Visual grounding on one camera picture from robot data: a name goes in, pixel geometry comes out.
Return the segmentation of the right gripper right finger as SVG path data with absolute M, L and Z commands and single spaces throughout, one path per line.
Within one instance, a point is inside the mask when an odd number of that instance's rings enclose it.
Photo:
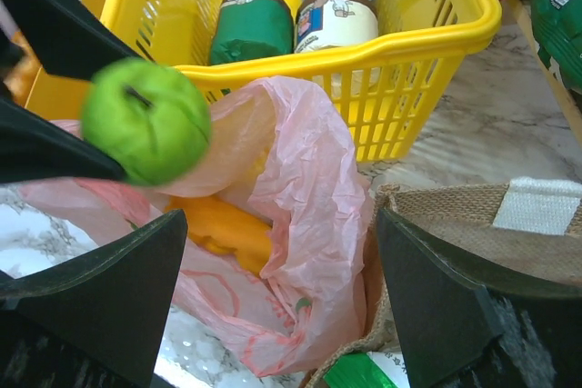
M 386 208 L 376 238 L 411 386 L 580 386 L 580 288 L 492 263 Z

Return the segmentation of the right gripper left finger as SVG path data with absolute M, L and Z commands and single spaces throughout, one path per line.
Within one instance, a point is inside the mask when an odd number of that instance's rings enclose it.
M 186 234 L 174 210 L 36 274 L 2 274 L 2 386 L 167 387 L 154 369 Z

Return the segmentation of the pink plastic grocery bag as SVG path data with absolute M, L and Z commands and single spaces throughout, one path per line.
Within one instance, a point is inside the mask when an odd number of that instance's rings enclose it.
M 254 375 L 310 370 L 355 340 L 366 319 L 362 269 L 373 202 L 341 115 L 313 82 L 256 80 L 210 107 L 205 160 L 172 184 L 86 179 L 22 184 L 34 208 L 107 244 L 159 216 L 172 196 L 216 196 L 271 226 L 259 276 L 188 236 L 175 303 Z

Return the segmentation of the braided toy bread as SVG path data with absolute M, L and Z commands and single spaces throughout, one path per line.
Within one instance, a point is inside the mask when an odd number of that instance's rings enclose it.
M 239 265 L 259 276 L 267 264 L 272 243 L 271 226 L 216 196 L 170 198 L 170 209 L 182 209 L 189 238 L 208 252 L 233 255 Z

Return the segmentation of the green Chuba chips bag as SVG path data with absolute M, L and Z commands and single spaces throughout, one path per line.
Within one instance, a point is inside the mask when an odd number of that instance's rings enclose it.
M 409 388 L 401 352 L 350 353 L 324 375 L 330 388 Z

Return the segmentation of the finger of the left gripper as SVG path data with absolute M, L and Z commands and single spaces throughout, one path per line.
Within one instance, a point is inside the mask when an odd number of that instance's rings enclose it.
M 113 158 L 64 129 L 1 99 L 1 182 L 80 177 L 121 182 Z
M 109 31 L 80 0 L 2 0 L 50 74 L 89 80 L 138 53 Z

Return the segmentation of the brown burlap tote bag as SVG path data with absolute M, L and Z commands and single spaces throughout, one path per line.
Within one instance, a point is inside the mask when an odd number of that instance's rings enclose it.
M 307 387 L 328 387 L 324 375 L 345 354 L 402 353 L 376 238 L 383 208 L 492 263 L 581 290 L 580 184 L 518 177 L 506 184 L 426 190 L 381 186 L 365 245 L 365 332 L 309 374 Z

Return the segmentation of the toy green cabbage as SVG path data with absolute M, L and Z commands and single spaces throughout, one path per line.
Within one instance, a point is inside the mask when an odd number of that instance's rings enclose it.
M 175 68 L 125 58 L 91 79 L 80 134 L 124 168 L 128 183 L 169 184 L 205 156 L 212 136 L 210 109 Z

